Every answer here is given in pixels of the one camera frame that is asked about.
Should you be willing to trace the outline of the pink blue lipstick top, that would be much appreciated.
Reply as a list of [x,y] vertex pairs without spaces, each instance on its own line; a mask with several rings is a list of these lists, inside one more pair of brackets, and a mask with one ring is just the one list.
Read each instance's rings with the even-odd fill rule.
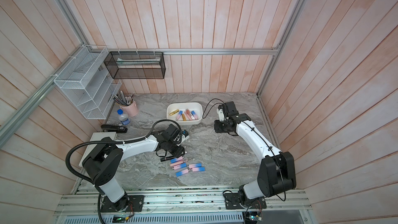
[[183,111],[179,111],[179,113],[176,116],[176,121],[183,121],[184,118],[182,115],[183,115]]

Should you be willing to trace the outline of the white plastic storage box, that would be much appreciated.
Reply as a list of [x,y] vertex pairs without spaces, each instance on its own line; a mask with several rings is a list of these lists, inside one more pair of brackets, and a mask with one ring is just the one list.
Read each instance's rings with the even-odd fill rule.
[[[177,114],[175,114],[175,115],[173,115],[173,116],[170,116],[170,115],[169,115],[169,113],[171,113],[171,112],[174,111],[174,110],[183,111],[183,113],[185,114],[186,109],[188,109],[190,112],[191,112],[191,111],[195,111],[195,113],[196,113],[196,114],[198,115],[198,117],[199,117],[199,120],[195,120],[195,119],[193,118],[193,120],[190,121],[190,120],[186,117],[187,121],[176,121],[176,116],[177,116]],[[176,121],[176,122],[179,123],[181,126],[183,126],[183,125],[197,125],[197,124],[201,123],[202,120],[203,120],[203,108],[202,108],[202,105],[201,105],[200,103],[198,103],[198,102],[173,103],[173,104],[170,104],[170,105],[167,107],[167,110],[166,110],[166,118],[169,119],[169,120],[174,120],[174,121]]]

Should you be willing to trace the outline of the pink blue lipstick tube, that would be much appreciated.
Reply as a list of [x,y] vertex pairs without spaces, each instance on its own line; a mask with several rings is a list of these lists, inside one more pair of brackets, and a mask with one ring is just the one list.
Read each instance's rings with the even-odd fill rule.
[[195,120],[199,120],[198,115],[195,113],[195,111],[191,111],[192,116],[194,117]]

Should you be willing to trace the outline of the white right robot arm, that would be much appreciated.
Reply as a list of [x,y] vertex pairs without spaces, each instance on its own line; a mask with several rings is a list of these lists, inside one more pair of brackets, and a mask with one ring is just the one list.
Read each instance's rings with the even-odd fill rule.
[[217,108],[216,133],[234,133],[241,137],[257,156],[260,168],[257,179],[239,187],[242,204],[257,198],[269,198],[296,188],[294,157],[282,152],[258,130],[247,114],[240,114],[234,102]]

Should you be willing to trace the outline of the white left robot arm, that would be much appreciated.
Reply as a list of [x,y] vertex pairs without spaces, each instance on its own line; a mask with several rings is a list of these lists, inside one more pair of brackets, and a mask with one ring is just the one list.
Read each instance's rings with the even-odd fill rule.
[[105,137],[92,144],[93,149],[84,157],[82,166],[101,195],[112,204],[125,207],[128,195],[116,179],[119,164],[129,157],[160,150],[179,158],[185,154],[182,142],[188,138],[188,131],[173,124],[134,140],[114,141]]

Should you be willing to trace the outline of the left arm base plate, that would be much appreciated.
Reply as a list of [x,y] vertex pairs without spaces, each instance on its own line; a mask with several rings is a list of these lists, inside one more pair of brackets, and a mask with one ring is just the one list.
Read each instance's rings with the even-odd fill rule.
[[144,195],[125,195],[116,203],[113,203],[107,196],[102,200],[100,212],[141,212],[144,204]]

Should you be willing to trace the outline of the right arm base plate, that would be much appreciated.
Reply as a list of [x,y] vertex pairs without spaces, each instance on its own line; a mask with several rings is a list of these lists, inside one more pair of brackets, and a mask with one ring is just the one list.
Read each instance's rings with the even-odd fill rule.
[[264,198],[247,199],[243,193],[225,190],[222,193],[226,209],[266,209]]

